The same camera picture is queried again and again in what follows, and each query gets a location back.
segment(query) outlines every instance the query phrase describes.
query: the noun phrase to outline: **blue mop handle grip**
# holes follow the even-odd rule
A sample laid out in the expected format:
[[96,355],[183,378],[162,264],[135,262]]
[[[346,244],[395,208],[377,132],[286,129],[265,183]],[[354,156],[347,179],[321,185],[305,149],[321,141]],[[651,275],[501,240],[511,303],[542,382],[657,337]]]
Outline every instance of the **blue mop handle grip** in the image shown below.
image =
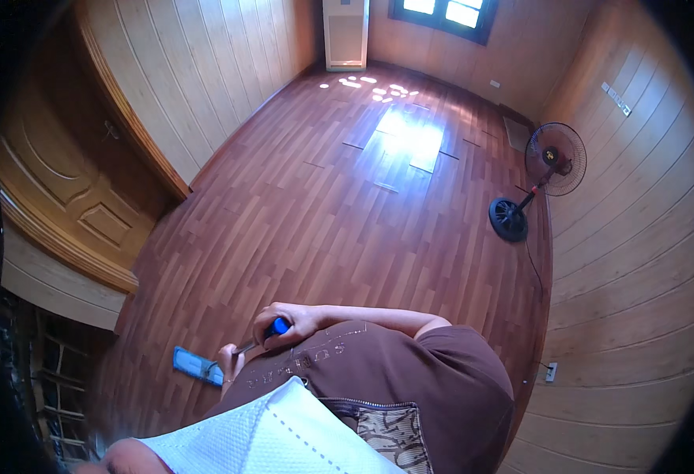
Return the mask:
[[278,318],[274,319],[272,323],[270,323],[270,326],[268,326],[263,333],[263,337],[267,339],[273,335],[282,335],[288,331],[290,327],[292,327],[292,325],[289,324],[289,321],[279,316]]

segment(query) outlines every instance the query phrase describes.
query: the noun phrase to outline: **fan base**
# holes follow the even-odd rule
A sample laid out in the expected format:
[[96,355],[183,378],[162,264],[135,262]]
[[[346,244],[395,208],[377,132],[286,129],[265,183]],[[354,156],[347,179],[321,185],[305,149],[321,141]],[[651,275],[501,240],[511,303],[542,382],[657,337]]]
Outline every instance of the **fan base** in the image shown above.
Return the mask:
[[490,223],[501,239],[509,242],[526,240],[528,225],[523,210],[510,199],[499,197],[490,204]]

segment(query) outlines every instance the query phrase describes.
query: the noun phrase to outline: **face mask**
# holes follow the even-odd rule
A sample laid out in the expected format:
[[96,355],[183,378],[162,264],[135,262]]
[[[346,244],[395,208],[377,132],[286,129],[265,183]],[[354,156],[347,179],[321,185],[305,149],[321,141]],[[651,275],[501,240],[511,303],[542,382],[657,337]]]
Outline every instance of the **face mask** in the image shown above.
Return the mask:
[[340,422],[299,377],[244,406],[139,441],[176,474],[403,472]]

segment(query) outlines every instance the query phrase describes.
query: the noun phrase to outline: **woman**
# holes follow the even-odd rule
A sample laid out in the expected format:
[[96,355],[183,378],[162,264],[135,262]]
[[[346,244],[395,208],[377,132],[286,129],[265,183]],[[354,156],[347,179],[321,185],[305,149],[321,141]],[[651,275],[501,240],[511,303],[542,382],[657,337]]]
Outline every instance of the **woman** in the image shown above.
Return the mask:
[[[263,340],[278,317],[292,327]],[[496,469],[513,418],[513,388],[474,329],[404,309],[274,303],[255,318],[253,331],[266,352],[247,362],[244,354],[232,355],[233,344],[220,350],[223,388],[206,419],[247,406],[296,375],[336,418],[406,472]],[[155,446],[119,441],[104,465],[110,472],[171,472],[166,455],[147,445]]]

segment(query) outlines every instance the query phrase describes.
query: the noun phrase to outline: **mop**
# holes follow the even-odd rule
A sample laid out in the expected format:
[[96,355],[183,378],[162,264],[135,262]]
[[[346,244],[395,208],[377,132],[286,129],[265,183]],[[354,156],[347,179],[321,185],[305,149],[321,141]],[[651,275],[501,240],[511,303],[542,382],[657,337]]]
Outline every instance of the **mop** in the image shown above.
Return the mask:
[[[282,335],[290,327],[292,325],[286,319],[276,318],[265,330],[264,337],[267,339],[273,335]],[[257,346],[255,341],[249,340],[234,351],[234,355],[246,352],[255,346]],[[223,385],[223,371],[218,366],[217,361],[209,361],[200,355],[189,352],[183,347],[176,346],[173,349],[173,368],[191,377],[198,378],[202,382],[218,387]]]

